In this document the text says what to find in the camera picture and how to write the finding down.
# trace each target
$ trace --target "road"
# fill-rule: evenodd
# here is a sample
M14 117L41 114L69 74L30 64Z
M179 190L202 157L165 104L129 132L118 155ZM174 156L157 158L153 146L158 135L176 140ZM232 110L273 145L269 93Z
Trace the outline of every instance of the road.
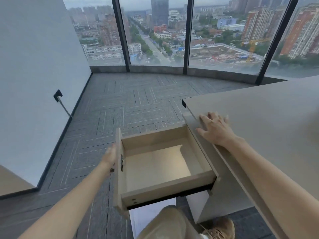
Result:
M157 49L157 47L152 43L152 39L148 37L148 35L144 35L142 30L136 26L136 28L139 31L139 34L141 35L142 39L145 41L145 43L150 47L150 50L153 51L153 55L157 57L160 61L161 66L171 66L171 62L168 58L166 58L161 51Z

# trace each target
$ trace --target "forearm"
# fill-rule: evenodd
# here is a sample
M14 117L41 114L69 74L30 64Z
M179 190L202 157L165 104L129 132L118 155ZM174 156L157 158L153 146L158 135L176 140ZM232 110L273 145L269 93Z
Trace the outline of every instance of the forearm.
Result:
M72 239L82 218L98 192L111 166L100 163L78 186L71 190L19 239Z
M318 235L319 202L281 170L259 155L244 139L225 145L246 172L289 238Z

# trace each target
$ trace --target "floor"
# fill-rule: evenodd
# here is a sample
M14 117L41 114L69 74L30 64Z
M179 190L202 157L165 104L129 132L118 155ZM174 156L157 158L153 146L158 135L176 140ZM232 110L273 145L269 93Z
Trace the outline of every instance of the floor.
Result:
M17 238L80 183L115 142L116 128L125 136L183 123L183 98L249 86L191 76L93 74L41 190L0 201L0 237ZM130 221L112 207L113 181L113 175L105 180L74 238L133 238ZM185 197L177 206L192 221ZM275 238L255 208L230 217L237 239Z

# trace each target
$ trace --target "yellow crane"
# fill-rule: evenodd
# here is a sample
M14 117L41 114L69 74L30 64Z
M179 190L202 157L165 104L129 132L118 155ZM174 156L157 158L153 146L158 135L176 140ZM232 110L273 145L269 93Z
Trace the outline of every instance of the yellow crane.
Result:
M241 43L241 46L245 45L245 44L250 44L250 47L249 47L249 56L246 60L246 62L249 62L251 60L251 58L253 57L253 53L255 51L255 48L256 46L259 44L259 43L263 43L263 42L268 42L268 41L271 41L271 38L266 38L266 39L258 39L258 40L250 40L249 42L243 42Z

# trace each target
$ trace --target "brown shoe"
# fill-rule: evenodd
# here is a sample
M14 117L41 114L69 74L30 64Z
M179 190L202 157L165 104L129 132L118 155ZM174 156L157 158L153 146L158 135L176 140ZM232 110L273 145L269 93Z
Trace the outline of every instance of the brown shoe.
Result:
M209 239L235 239L234 223L228 218L219 218L212 229L207 230L204 228L202 234Z

